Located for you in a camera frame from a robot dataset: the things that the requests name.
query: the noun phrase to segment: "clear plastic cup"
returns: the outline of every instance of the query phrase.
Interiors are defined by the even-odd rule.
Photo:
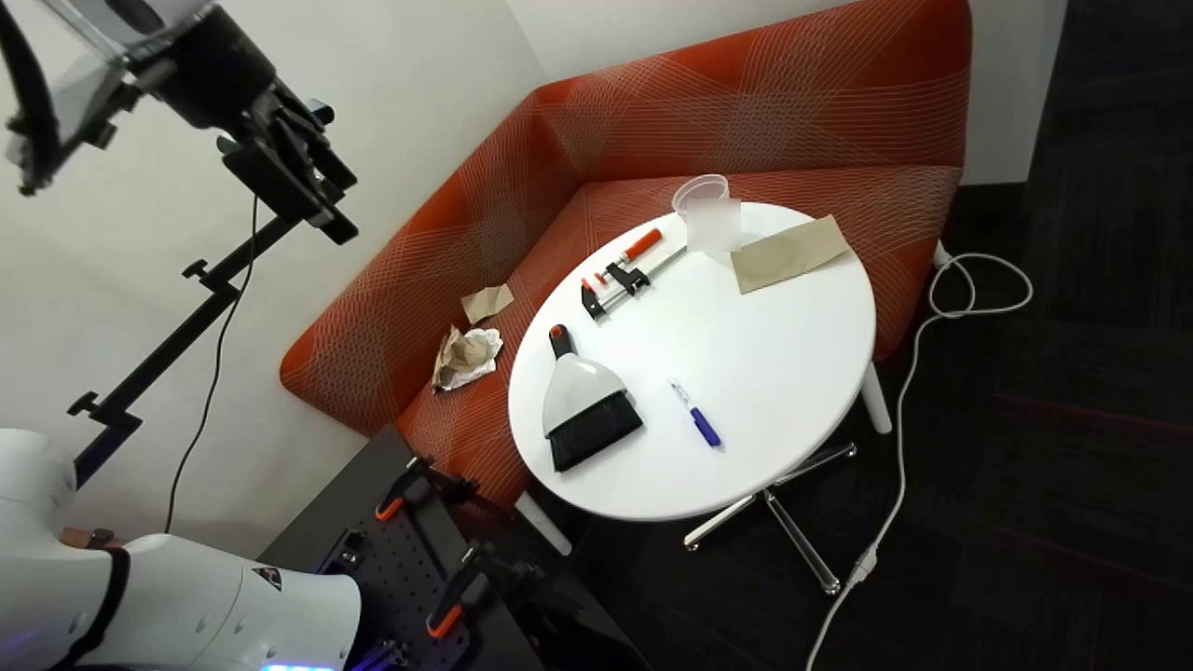
[[[732,206],[732,179],[724,176],[696,176],[686,179],[674,197],[671,208],[680,214],[680,222],[696,234],[696,248],[715,256],[726,261],[732,249],[739,248],[739,225],[733,225],[733,206]]]

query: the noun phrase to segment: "red fabric upholstery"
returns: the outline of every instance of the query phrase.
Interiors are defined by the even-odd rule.
[[[400,427],[442,475],[511,504],[524,466],[506,370],[539,300],[616,232],[666,214],[696,171],[733,197],[836,214],[881,311],[875,357],[915,320],[952,196],[971,90],[964,0],[859,0],[524,96],[283,357],[283,384],[373,432]],[[436,397],[457,296],[511,284],[498,372]]]

